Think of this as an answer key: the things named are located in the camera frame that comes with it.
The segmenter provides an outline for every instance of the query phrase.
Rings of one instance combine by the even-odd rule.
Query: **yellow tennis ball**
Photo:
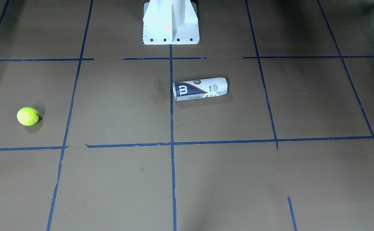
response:
[[[17,113],[18,121],[24,126],[31,126],[39,121],[39,112],[31,107],[24,107]]]

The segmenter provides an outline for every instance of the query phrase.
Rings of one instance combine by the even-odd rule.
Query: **can label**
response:
[[[182,101],[224,95],[228,85],[225,78],[213,78],[173,83],[172,88],[175,101]]]

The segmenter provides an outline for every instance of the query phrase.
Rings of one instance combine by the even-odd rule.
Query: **cylindrical container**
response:
[[[173,83],[172,93],[175,101],[182,101],[225,95],[227,88],[225,78],[200,79]]]

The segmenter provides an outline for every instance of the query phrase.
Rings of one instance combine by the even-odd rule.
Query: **navy blue label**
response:
[[[205,94],[207,92],[188,83],[175,83],[175,93],[177,97],[179,97],[184,95]]]

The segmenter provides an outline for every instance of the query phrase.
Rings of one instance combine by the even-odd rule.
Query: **gray floor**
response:
[[[0,231],[374,231],[374,0],[199,1],[172,47],[144,2],[0,1]]]

